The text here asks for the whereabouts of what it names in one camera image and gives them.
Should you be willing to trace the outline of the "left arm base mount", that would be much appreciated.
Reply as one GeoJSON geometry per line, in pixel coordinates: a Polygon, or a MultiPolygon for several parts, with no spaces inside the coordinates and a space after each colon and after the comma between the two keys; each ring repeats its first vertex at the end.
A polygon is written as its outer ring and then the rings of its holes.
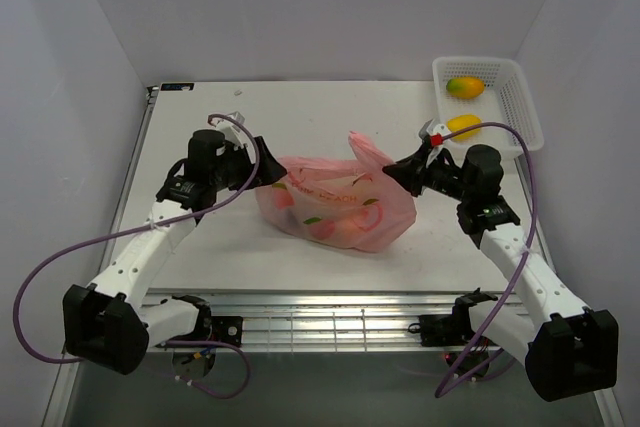
{"type": "Polygon", "coordinates": [[[232,315],[214,315],[210,304],[196,296],[173,296],[173,300],[188,303],[198,310],[195,327],[184,335],[174,337],[180,341],[217,341],[236,347],[242,344],[244,318],[232,315]]]}

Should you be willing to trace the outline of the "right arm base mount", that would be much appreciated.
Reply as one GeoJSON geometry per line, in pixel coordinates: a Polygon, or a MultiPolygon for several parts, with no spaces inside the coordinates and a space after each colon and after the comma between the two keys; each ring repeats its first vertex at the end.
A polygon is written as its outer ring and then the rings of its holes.
{"type": "Polygon", "coordinates": [[[474,335],[469,310],[483,302],[495,302],[498,297],[477,288],[458,297],[449,314],[423,314],[407,327],[409,334],[418,335],[423,347],[466,345],[474,335]]]}

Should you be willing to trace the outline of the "pink plastic bag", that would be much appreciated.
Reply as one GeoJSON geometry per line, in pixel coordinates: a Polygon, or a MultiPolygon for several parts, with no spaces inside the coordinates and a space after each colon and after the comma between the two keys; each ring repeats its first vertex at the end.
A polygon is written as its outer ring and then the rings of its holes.
{"type": "Polygon", "coordinates": [[[384,174],[392,159],[369,137],[351,132],[348,143],[353,160],[280,158],[287,174],[255,198],[262,217],[289,235],[377,253],[415,223],[415,202],[384,174]]]}

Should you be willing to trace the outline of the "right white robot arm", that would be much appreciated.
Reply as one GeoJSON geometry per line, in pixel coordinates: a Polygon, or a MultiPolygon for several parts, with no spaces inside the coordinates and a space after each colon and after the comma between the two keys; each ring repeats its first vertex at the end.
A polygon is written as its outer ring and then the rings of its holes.
{"type": "Polygon", "coordinates": [[[501,296],[476,289],[457,298],[433,327],[422,320],[423,341],[474,346],[486,339],[524,366],[548,402],[616,384],[616,319],[589,307],[532,251],[531,235],[500,193],[504,171],[496,149],[474,145],[456,165],[446,150],[424,143],[383,171],[413,196],[431,189],[458,200],[461,229],[508,281],[501,296]]]}

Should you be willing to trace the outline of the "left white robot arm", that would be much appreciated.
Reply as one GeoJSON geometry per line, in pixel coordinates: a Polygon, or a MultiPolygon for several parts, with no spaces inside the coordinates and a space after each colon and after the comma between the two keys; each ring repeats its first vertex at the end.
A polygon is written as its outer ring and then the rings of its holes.
{"type": "Polygon", "coordinates": [[[213,207],[219,192],[270,186],[286,169],[262,137],[252,160],[232,128],[195,131],[187,155],[169,170],[156,195],[145,231],[131,237],[112,264],[87,286],[63,297],[67,351],[121,374],[133,372],[147,350],[166,341],[205,344],[211,310],[194,296],[173,296],[155,306],[144,297],[178,245],[213,207]]]}

